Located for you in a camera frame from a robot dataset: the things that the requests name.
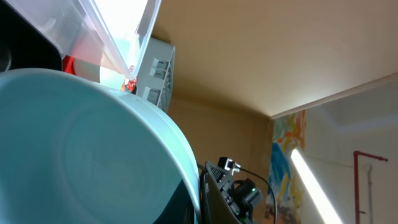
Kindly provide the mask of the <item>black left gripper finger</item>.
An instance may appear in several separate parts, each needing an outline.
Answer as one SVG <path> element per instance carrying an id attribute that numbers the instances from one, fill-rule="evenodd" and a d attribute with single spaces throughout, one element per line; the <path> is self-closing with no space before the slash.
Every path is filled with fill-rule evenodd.
<path id="1" fill-rule="evenodd" d="M 204 224 L 240 224 L 209 173 L 201 178 L 201 214 Z"/>

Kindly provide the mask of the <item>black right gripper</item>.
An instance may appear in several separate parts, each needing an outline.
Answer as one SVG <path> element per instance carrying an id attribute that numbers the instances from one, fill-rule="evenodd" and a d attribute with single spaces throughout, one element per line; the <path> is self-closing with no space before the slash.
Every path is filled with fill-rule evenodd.
<path id="1" fill-rule="evenodd" d="M 233 180 L 229 171 L 211 161 L 205 163 L 207 173 L 214 178 L 221 193 L 221 211 L 217 212 L 217 223 L 253 224 L 254 208 L 261 202 L 262 193 L 251 180 Z"/>

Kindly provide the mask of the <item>light blue bowl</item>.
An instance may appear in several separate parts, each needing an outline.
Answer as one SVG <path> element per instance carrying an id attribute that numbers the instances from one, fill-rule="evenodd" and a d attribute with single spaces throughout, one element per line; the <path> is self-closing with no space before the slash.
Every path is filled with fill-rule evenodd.
<path id="1" fill-rule="evenodd" d="M 2 223 L 200 223 L 193 151 L 142 98 L 43 68 L 1 74 Z"/>

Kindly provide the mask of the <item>green bowl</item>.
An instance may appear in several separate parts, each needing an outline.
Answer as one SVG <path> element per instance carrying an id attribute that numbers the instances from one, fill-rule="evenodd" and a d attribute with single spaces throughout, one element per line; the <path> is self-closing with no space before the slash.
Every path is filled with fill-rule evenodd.
<path id="1" fill-rule="evenodd" d="M 73 61 L 73 69 L 75 75 L 96 83 L 100 82 L 100 66 L 86 62 L 84 60 L 75 59 Z"/>

